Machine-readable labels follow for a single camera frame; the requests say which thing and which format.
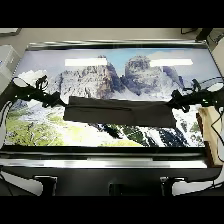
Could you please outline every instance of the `folded cloth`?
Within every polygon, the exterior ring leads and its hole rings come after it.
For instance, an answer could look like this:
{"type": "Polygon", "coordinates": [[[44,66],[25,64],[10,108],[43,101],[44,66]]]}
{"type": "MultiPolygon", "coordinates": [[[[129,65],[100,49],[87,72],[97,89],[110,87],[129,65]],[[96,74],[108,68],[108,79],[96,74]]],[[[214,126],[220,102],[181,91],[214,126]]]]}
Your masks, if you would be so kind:
{"type": "Polygon", "coordinates": [[[65,121],[175,128],[172,108],[163,101],[102,100],[69,97],[65,121]]]}

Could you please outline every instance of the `large display screen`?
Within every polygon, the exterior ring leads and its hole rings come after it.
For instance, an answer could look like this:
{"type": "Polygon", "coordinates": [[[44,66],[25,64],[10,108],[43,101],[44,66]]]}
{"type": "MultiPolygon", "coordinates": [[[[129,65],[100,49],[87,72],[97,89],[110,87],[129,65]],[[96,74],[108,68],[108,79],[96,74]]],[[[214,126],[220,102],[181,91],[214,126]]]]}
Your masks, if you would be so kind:
{"type": "MultiPolygon", "coordinates": [[[[192,79],[203,88],[221,80],[210,52],[190,48],[26,51],[15,76],[32,84],[43,75],[49,82],[46,92],[60,92],[66,103],[69,96],[168,101],[173,90],[185,94],[184,88],[192,88],[192,79]]],[[[6,145],[204,147],[197,106],[188,113],[173,109],[176,128],[168,129],[69,122],[63,120],[63,107],[41,105],[21,100],[13,105],[6,145]]]]}

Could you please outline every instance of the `table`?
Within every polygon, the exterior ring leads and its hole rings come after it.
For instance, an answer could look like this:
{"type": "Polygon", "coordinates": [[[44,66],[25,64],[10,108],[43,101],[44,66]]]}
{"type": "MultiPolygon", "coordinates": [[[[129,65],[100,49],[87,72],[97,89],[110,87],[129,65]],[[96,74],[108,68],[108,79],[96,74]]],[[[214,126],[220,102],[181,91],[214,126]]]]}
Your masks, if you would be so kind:
{"type": "MultiPolygon", "coordinates": [[[[68,101],[69,95],[103,99],[168,101],[173,90],[183,91],[183,88],[191,87],[191,80],[195,76],[204,87],[220,81],[219,71],[204,42],[176,40],[90,41],[30,45],[15,76],[19,75],[32,84],[35,78],[43,74],[47,75],[49,80],[47,91],[49,93],[59,91],[65,102],[68,101]],[[80,58],[105,58],[108,64],[66,66],[67,59],[80,58]],[[163,64],[152,66],[153,62],[161,63],[161,59],[165,59],[163,64]],[[219,79],[204,83],[205,80],[214,77],[219,79]]],[[[196,113],[196,107],[192,107],[187,114],[175,110],[177,128],[174,130],[113,124],[104,126],[65,122],[62,119],[63,108],[43,109],[36,102],[17,101],[7,117],[8,132],[6,145],[2,151],[14,154],[35,152],[45,155],[49,153],[68,155],[72,152],[80,155],[83,153],[98,153],[97,155],[118,153],[123,156],[133,154],[141,157],[146,154],[147,156],[160,155],[160,157],[171,154],[175,156],[179,154],[180,157],[201,156],[204,143],[196,113]],[[108,134],[108,128],[116,129],[121,138],[114,138],[108,134]]],[[[148,166],[148,161],[145,165],[137,163],[136,166],[148,166]]]]}

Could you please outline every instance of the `metal frame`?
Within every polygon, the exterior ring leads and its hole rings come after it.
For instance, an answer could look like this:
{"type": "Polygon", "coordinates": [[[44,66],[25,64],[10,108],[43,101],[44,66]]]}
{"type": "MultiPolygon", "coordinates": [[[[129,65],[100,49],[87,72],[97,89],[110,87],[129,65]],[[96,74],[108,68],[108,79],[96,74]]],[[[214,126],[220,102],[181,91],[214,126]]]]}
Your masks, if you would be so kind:
{"type": "MultiPolygon", "coordinates": [[[[64,41],[64,42],[45,42],[45,43],[31,43],[27,46],[26,51],[37,50],[66,50],[76,48],[88,49],[103,49],[103,48],[199,48],[208,49],[205,41],[194,40],[90,40],[90,41],[64,41]]],[[[206,168],[203,160],[196,160],[197,153],[188,153],[188,160],[194,161],[153,161],[152,153],[125,153],[115,152],[109,153],[113,157],[122,156],[126,158],[105,158],[108,153],[53,153],[52,157],[57,155],[58,159],[40,159],[40,155],[47,156],[49,153],[38,153],[38,157],[34,156],[34,152],[13,152],[13,150],[0,152],[0,164],[4,166],[25,166],[25,167],[54,167],[54,168],[206,168]],[[74,160],[63,159],[65,155],[75,155],[74,160]]]]}

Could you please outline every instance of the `white box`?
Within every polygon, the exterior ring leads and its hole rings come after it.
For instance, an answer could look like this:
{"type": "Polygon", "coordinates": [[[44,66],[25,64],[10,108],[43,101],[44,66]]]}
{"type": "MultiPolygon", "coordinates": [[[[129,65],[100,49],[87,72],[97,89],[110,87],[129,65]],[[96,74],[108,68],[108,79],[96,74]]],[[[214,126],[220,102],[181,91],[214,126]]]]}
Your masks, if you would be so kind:
{"type": "Polygon", "coordinates": [[[11,45],[0,46],[0,94],[8,86],[20,57],[11,45]]]}

